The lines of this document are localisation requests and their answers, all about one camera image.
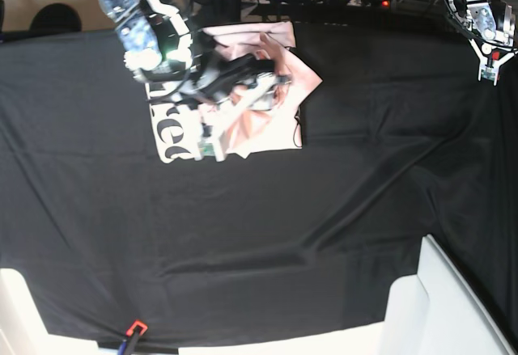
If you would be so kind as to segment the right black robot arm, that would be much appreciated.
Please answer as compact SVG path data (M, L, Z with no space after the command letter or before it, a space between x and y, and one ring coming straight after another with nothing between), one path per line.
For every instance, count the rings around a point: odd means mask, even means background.
M214 38L193 30L180 10L161 0L98 0L124 46L124 63L146 91L163 163L178 158L222 162L231 129L255 107L272 107L289 83L271 59L226 58Z

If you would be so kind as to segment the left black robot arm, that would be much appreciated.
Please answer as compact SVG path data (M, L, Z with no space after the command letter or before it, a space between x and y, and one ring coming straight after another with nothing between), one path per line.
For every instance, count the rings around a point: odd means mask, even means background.
M517 57L516 15L501 0L443 0L453 27L478 57L478 80L498 84L500 70Z

